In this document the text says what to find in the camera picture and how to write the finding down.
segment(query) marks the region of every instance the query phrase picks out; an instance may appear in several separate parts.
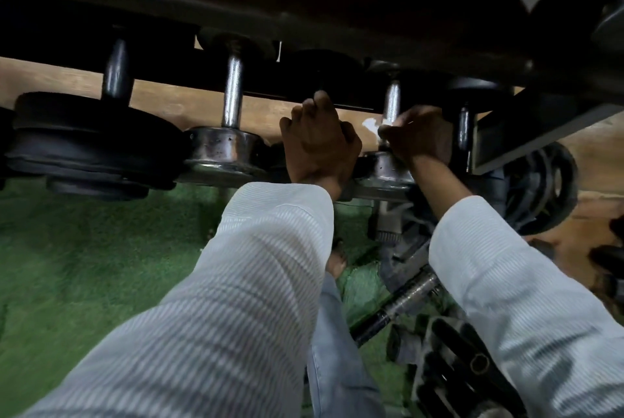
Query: bare foot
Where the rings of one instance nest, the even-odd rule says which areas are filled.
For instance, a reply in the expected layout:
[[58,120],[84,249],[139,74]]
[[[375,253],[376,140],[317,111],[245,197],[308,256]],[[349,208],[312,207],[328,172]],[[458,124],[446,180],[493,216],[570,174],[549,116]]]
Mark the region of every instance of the bare foot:
[[327,259],[325,271],[329,272],[331,276],[337,280],[338,277],[345,271],[346,267],[347,259],[342,249],[342,243],[339,242],[332,250],[330,258]]

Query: wooden floor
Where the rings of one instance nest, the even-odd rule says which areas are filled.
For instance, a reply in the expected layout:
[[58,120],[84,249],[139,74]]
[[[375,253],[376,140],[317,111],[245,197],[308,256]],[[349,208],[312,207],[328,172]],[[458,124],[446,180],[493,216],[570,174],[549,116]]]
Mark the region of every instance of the wooden floor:
[[[55,91],[99,98],[102,75],[27,61],[0,58],[0,106],[11,108],[15,98],[28,91]],[[135,83],[131,106],[156,114],[181,129],[219,125],[223,95],[212,91]],[[290,114],[291,103],[245,97],[241,129],[261,135],[269,143],[280,138],[278,121]],[[377,139],[369,127],[380,116],[340,110],[340,117],[353,123],[364,151],[375,150]],[[624,113],[581,130],[562,142],[574,154],[580,172],[580,187],[586,193],[573,215],[539,237],[556,245],[556,263],[588,287],[595,271],[587,258],[589,249],[616,239],[608,220],[624,215]]]

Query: green carpet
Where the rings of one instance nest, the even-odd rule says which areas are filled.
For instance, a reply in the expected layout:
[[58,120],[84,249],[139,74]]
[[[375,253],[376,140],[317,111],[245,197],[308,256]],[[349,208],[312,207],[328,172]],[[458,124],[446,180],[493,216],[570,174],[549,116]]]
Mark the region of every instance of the green carpet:
[[[181,185],[144,201],[61,196],[40,179],[0,192],[0,418],[54,388],[111,329],[155,305],[191,272],[225,205]],[[337,205],[349,268],[339,281],[350,323],[387,296],[366,237],[370,208]],[[386,328],[362,348],[386,404],[400,406],[405,367],[386,361]]]

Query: white shirt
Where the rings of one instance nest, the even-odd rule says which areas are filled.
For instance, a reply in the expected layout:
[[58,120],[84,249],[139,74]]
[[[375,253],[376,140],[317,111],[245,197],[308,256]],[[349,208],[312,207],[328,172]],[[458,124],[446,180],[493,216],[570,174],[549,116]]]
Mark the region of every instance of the white shirt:
[[[317,186],[238,190],[191,275],[116,328],[29,417],[296,417],[333,206]],[[430,263],[534,417],[624,417],[624,328],[478,196]]]

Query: light blue jeans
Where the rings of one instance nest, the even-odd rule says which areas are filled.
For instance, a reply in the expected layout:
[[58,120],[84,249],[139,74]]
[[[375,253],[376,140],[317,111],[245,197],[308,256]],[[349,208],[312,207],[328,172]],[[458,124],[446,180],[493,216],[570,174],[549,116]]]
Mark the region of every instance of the light blue jeans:
[[308,381],[316,418],[385,416],[379,388],[349,333],[336,281],[327,272],[308,351]]

